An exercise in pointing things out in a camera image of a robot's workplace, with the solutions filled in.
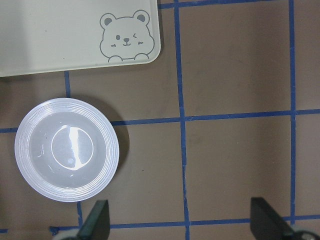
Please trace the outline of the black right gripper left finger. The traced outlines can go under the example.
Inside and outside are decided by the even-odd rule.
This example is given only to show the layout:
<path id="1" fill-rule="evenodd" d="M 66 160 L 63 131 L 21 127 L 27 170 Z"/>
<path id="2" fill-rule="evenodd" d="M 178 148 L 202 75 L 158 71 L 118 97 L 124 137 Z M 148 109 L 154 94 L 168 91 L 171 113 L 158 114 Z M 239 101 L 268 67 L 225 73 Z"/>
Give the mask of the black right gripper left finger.
<path id="1" fill-rule="evenodd" d="M 77 240 L 107 240 L 110 235 L 108 200 L 97 200 L 76 234 Z"/>

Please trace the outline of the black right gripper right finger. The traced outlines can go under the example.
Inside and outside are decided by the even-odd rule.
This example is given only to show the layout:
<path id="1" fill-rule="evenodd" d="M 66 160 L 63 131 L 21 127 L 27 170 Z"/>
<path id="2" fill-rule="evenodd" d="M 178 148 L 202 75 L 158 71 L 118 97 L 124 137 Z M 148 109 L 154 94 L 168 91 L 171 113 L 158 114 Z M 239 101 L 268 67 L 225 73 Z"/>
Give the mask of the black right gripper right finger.
<path id="1" fill-rule="evenodd" d="M 292 240 L 293 229 L 263 197 L 250 200 L 250 231 L 256 240 Z"/>

